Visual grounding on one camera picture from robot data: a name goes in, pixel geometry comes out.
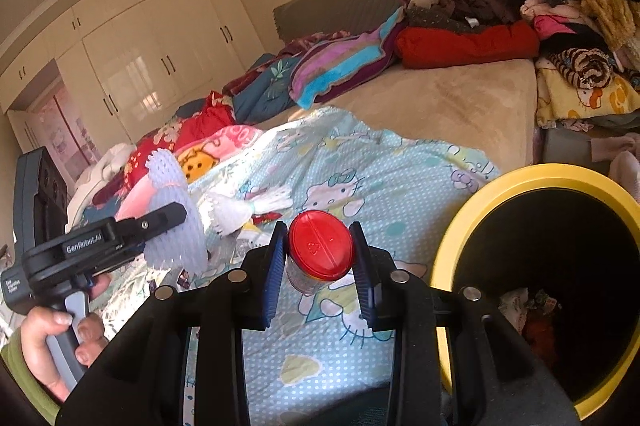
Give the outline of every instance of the beige bed sheet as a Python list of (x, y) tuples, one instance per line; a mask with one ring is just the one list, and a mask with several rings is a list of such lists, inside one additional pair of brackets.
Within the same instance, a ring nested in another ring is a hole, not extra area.
[[(533, 62), (513, 59), (433, 70), (397, 64), (327, 104), (374, 129), (481, 149), (504, 173), (531, 164), (536, 101)], [(304, 113), (292, 108), (260, 127)]]

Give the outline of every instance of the finger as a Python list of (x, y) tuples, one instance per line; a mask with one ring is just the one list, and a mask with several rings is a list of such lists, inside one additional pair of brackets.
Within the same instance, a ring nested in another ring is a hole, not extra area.
[(68, 390), (53, 362), (47, 336), (56, 336), (65, 332), (71, 324), (69, 314), (43, 307), (31, 309), (20, 326), (20, 343), (24, 361), (37, 380), (39, 380), (60, 401), (68, 396)]
[(89, 291), (89, 297), (92, 300), (95, 300), (100, 294), (107, 290), (107, 287), (111, 283), (111, 274), (105, 272), (103, 274), (98, 274), (94, 278), (94, 286)]
[(78, 336), (82, 342), (97, 341), (104, 335), (104, 324), (97, 314), (91, 313), (78, 323)]
[(107, 338), (82, 343), (76, 348), (76, 359), (84, 366), (91, 366), (108, 343)]

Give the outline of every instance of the red lid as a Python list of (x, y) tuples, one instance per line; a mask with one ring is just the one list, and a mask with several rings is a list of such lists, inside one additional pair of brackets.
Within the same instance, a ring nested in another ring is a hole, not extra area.
[(353, 265), (349, 229), (324, 211), (305, 211), (289, 226), (289, 253), (306, 274), (322, 281), (342, 278)]

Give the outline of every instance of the silver bolt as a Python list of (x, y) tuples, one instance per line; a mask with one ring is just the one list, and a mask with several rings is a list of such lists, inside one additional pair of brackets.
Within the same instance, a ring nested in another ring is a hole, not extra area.
[(231, 283), (240, 283), (246, 280), (246, 272), (242, 269), (233, 269), (233, 271), (229, 271), (226, 277)]
[(391, 279), (396, 283), (407, 283), (409, 281), (409, 273), (402, 269), (396, 269), (391, 272)]
[(159, 300), (168, 300), (173, 295), (174, 290), (169, 285), (160, 285), (154, 292), (154, 296)]
[(482, 293), (475, 287), (465, 287), (462, 289), (462, 295), (469, 301), (478, 301)]

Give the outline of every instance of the white wardrobe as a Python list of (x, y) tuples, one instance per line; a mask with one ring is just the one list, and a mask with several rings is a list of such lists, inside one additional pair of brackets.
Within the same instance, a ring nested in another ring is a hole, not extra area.
[(2, 74), (0, 104), (6, 111), (32, 69), (55, 59), (104, 153), (158, 128), (181, 104), (220, 91), (263, 52), (240, 0), (81, 0)]

